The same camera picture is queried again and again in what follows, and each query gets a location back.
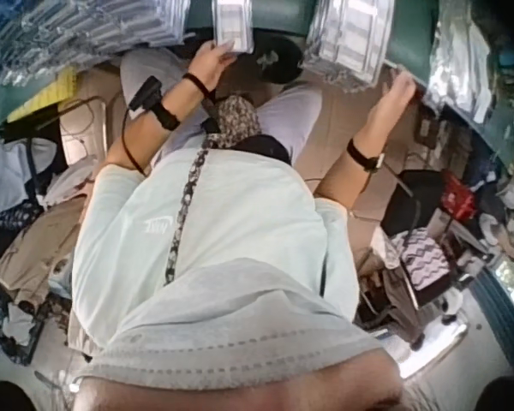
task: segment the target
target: stack of bags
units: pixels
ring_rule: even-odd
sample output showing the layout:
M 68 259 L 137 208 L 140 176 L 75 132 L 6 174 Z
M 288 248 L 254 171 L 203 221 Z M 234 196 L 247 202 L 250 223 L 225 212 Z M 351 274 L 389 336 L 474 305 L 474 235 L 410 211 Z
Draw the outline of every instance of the stack of bags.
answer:
M 302 66 L 356 92 L 379 79 L 394 0 L 319 0 Z
M 0 13 L 0 84 L 22 86 L 67 66 L 87 69 L 136 45 L 181 44 L 189 6 L 190 0 L 26 2 L 16 14 Z

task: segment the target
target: patterned lanyard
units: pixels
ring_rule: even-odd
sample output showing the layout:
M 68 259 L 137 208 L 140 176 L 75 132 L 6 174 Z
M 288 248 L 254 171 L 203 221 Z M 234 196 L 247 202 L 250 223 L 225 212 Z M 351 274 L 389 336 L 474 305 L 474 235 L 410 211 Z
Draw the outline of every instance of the patterned lanyard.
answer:
M 188 172 L 188 181 L 182 191 L 181 209 L 177 214 L 176 230 L 171 240 L 170 254 L 165 268 L 165 285 L 175 279 L 182 231 L 187 221 L 201 171 L 210 150 L 229 149 L 252 135 L 260 134 L 259 119 L 253 105 L 241 96 L 230 96 L 217 105 L 218 125 L 221 133 L 207 134 L 196 159 Z

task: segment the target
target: white pants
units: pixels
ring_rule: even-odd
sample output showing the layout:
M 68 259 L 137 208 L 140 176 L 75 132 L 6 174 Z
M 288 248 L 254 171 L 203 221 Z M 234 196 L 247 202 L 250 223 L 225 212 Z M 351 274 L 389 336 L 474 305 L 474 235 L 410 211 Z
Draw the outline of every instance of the white pants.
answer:
M 129 104 L 145 80 L 153 75 L 162 82 L 162 93 L 178 83 L 187 62 L 162 49 L 134 50 L 122 59 L 120 75 L 126 104 Z M 261 131 L 278 140 L 288 151 L 294 164 L 305 146 L 321 111 L 321 90 L 307 83 L 286 87 L 277 97 L 257 109 Z M 132 118 L 142 112 L 131 112 Z M 197 147 L 204 139 L 201 124 L 207 119 L 199 105 L 164 145 L 158 159 L 180 148 Z

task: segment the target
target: beige fabric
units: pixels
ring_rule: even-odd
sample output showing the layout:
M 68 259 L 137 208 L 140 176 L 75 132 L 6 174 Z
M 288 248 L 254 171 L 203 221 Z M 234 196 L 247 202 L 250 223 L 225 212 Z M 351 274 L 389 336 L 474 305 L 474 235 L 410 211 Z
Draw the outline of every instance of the beige fabric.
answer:
M 70 310 L 69 330 L 67 331 L 69 348 L 94 357 L 101 350 L 92 338 L 86 334 L 74 310 Z
M 38 308 L 48 294 L 51 267 L 75 247 L 85 198 L 52 207 L 22 231 L 0 259 L 0 284 L 17 291 L 15 304 Z

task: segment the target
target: hand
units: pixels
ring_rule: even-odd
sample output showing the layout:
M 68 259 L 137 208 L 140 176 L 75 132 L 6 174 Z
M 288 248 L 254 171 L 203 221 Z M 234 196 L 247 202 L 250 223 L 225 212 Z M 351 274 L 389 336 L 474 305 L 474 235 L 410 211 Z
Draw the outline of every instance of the hand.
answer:
M 368 126 L 374 133 L 389 134 L 413 98 L 416 90 L 413 76 L 403 71 L 386 90 L 381 100 L 372 108 L 368 116 Z
M 213 41 L 206 41 L 196 52 L 188 72 L 204 83 L 209 92 L 215 90 L 223 71 L 236 60 L 227 54 L 233 46 L 234 42 L 215 47 Z

